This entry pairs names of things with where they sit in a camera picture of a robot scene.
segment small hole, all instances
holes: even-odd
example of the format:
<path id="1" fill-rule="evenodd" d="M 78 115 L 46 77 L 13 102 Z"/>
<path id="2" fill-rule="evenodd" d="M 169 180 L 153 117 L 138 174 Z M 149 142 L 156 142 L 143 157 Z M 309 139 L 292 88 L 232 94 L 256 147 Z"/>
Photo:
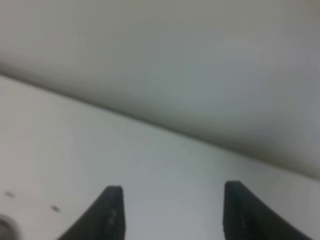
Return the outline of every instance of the small hole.
<path id="1" fill-rule="evenodd" d="M 5 191 L 5 192 L 4 192 L 4 195 L 5 195 L 6 197 L 8 197 L 8 198 L 11 198 L 11 199 L 14 199 L 14 198 L 15 198 L 15 195 L 14 195 L 12 192 L 10 192 L 10 191 Z"/>
<path id="2" fill-rule="evenodd" d="M 55 211 L 56 213 L 60 213 L 60 208 L 58 208 L 58 207 L 55 206 L 55 205 L 52 205 L 52 206 L 51 206 L 51 209 L 52 209 L 53 211 Z"/>

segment white wall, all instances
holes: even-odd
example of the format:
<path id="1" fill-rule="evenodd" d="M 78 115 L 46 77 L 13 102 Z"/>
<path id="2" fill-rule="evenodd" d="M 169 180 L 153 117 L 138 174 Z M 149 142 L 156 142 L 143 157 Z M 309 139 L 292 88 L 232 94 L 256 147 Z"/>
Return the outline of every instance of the white wall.
<path id="1" fill-rule="evenodd" d="M 319 13 L 318 0 L 2 0 L 0 72 L 320 178 Z"/>
<path id="2" fill-rule="evenodd" d="M 0 190 L 60 207 L 53 238 L 122 185 L 127 240 L 222 240 L 228 180 L 320 238 L 318 182 L 4 77 L 0 113 Z"/>

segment white surface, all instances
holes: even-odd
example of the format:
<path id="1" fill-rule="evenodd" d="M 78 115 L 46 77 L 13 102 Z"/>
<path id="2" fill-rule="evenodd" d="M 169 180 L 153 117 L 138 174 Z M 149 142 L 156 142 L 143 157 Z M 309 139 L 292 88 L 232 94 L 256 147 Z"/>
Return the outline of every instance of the white surface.
<path id="1" fill-rule="evenodd" d="M 122 185 L 127 240 L 223 240 L 224 183 L 241 180 L 320 239 L 318 182 L 4 77 L 0 112 L 0 190 L 61 208 L 54 238 L 106 186 Z"/>
<path id="2" fill-rule="evenodd" d="M 208 141 L 286 154 L 319 177 L 317 2 L 2 0 L 0 62 Z"/>

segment circular hole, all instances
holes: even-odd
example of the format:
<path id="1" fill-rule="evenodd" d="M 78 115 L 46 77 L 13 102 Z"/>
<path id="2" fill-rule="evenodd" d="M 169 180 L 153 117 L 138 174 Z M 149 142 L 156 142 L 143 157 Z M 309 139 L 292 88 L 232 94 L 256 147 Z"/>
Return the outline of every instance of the circular hole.
<path id="1" fill-rule="evenodd" d="M 55 211 L 56 213 L 60 213 L 60 208 L 58 208 L 56 205 L 52 205 L 51 206 L 51 209 L 53 210 L 53 211 Z"/>

